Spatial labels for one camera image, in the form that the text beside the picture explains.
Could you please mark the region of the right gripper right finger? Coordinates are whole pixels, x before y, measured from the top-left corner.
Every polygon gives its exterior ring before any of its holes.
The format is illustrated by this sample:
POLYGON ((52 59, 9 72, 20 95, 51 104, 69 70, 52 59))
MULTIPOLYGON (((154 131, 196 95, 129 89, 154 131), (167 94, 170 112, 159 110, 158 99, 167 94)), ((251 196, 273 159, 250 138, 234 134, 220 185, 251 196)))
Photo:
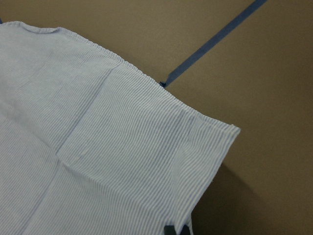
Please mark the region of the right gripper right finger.
POLYGON ((191 235, 190 229, 187 225, 183 226, 180 235, 191 235))

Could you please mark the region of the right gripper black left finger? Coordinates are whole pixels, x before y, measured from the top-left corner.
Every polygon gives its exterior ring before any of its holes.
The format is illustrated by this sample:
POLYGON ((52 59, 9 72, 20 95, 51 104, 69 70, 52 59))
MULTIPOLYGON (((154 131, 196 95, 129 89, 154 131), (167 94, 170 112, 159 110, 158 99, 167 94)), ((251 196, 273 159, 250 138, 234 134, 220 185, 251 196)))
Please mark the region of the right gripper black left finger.
POLYGON ((174 225, 164 226, 164 235, 176 235, 176 230, 174 225))

